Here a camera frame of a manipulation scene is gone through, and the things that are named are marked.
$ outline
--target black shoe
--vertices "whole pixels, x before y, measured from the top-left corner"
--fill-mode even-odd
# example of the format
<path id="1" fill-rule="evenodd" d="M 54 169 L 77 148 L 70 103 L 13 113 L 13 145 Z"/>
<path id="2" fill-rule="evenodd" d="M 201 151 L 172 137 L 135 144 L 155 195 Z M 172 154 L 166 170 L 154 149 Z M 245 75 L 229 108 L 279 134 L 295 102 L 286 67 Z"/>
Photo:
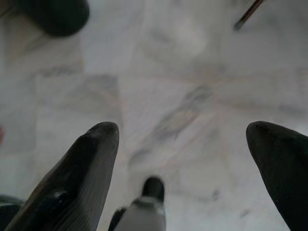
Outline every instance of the black shoe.
<path id="1" fill-rule="evenodd" d="M 126 211 L 125 207 L 117 209 L 117 211 L 112 216 L 108 231 L 113 231 L 116 228 L 117 224 L 123 217 L 125 211 Z"/>
<path id="2" fill-rule="evenodd" d="M 165 197 L 164 183 L 157 177 L 148 178 L 144 183 L 142 196 L 154 197 L 163 203 Z"/>

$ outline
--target chair leg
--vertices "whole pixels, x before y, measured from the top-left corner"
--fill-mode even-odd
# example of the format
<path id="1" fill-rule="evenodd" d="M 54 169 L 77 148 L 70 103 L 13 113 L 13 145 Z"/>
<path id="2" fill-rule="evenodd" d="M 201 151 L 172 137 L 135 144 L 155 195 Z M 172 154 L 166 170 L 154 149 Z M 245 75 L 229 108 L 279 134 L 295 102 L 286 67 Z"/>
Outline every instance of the chair leg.
<path id="1" fill-rule="evenodd" d="M 263 0 L 256 0 L 254 4 L 246 11 L 246 13 L 241 17 L 241 19 L 233 26 L 234 30 L 239 30 L 244 25 L 244 23 L 250 18 L 250 16 L 256 11 L 256 9 L 261 5 Z"/>

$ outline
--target marble floor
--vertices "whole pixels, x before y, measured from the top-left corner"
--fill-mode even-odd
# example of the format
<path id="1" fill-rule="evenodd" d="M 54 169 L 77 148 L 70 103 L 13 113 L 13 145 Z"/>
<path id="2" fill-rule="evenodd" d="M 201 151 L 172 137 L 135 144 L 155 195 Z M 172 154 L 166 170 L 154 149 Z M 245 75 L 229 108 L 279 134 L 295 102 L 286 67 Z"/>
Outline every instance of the marble floor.
<path id="1" fill-rule="evenodd" d="M 305 0 L 89 0 L 80 33 L 50 38 L 0 19 L 0 193 L 27 198 L 74 140 L 101 121 L 120 147 L 98 231 L 152 174 L 167 231 L 286 231 L 249 153 L 265 120 L 308 135 Z"/>

